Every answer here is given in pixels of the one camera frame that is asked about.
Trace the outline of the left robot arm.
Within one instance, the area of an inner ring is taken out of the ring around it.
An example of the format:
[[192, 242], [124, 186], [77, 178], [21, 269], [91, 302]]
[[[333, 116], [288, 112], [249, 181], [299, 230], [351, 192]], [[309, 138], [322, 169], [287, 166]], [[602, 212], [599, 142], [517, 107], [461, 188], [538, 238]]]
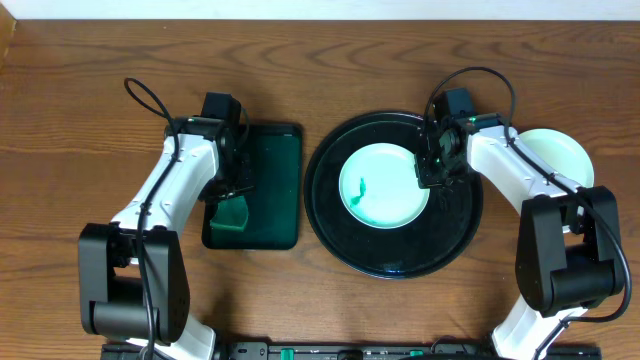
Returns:
[[190, 313], [180, 237], [194, 205], [249, 189], [247, 121], [187, 117], [167, 126], [161, 156], [109, 223], [78, 239], [85, 332], [140, 346], [142, 359], [211, 359], [216, 333]]

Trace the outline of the green sponge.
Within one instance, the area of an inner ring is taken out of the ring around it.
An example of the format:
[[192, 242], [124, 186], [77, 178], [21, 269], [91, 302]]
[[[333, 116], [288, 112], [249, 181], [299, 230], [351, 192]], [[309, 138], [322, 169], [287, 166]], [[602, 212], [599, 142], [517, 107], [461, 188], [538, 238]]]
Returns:
[[222, 231], [242, 232], [249, 220], [249, 208], [244, 196], [225, 199], [217, 204], [210, 227]]

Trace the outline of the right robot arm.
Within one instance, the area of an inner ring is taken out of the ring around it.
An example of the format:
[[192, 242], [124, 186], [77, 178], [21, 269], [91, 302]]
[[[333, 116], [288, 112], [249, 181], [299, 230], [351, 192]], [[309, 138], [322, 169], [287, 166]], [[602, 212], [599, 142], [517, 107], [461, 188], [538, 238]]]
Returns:
[[491, 333], [495, 354], [542, 359], [575, 322], [611, 322], [627, 310], [632, 276], [615, 196], [555, 171], [499, 114], [425, 118], [416, 172], [422, 188], [487, 178], [520, 216], [520, 296]]

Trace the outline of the pale green plate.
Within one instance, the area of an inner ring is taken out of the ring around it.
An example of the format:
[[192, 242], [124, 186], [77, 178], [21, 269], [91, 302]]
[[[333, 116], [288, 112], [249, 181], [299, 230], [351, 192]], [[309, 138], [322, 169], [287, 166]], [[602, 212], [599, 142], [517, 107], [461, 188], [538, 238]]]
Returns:
[[415, 155], [391, 143], [374, 143], [351, 154], [338, 180], [343, 205], [359, 222], [395, 229], [415, 220], [426, 208], [428, 189], [418, 185]]
[[533, 129], [519, 138], [564, 177], [583, 187], [594, 185], [594, 167], [585, 149], [570, 136], [552, 129]]

